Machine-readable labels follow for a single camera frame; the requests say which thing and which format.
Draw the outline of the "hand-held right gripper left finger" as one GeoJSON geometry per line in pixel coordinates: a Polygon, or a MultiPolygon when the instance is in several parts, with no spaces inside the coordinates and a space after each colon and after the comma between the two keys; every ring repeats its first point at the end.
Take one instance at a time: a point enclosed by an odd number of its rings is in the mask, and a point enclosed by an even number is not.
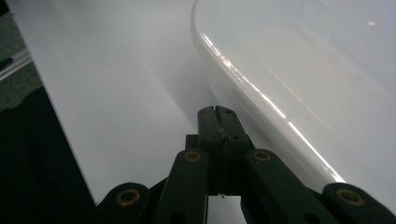
{"type": "Polygon", "coordinates": [[[198,132],[187,134],[186,149],[200,149],[208,155],[208,192],[219,195],[220,188],[220,135],[218,120],[213,106],[198,111],[198,132]]]}

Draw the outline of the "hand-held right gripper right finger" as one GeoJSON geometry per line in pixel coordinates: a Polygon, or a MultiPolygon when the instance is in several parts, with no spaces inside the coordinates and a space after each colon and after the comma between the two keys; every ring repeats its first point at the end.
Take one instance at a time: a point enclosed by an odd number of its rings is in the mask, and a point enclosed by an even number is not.
{"type": "Polygon", "coordinates": [[[252,144],[234,111],[217,105],[216,115],[222,140],[220,192],[227,196],[240,196],[246,182],[245,154],[252,144]]]}

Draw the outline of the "white plastic container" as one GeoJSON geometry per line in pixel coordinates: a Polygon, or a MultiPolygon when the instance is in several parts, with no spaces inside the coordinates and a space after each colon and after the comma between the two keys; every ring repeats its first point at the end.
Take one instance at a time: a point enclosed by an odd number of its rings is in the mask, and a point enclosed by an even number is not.
{"type": "Polygon", "coordinates": [[[214,94],[308,187],[396,214],[396,0],[196,0],[191,35],[214,94]]]}

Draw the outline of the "dark cloth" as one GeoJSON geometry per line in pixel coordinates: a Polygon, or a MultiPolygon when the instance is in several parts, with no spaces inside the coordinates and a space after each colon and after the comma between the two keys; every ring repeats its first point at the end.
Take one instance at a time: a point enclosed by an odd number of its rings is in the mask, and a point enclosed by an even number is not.
{"type": "Polygon", "coordinates": [[[0,224],[98,224],[43,88],[0,112],[0,224]]]}

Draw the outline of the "aluminium rail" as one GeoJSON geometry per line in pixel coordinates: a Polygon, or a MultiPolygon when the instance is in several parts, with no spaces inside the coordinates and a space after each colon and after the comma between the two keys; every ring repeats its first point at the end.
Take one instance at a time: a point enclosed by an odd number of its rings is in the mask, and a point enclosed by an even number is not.
{"type": "Polygon", "coordinates": [[[0,61],[0,81],[13,75],[32,61],[32,57],[27,49],[22,49],[14,55],[0,61]]]}

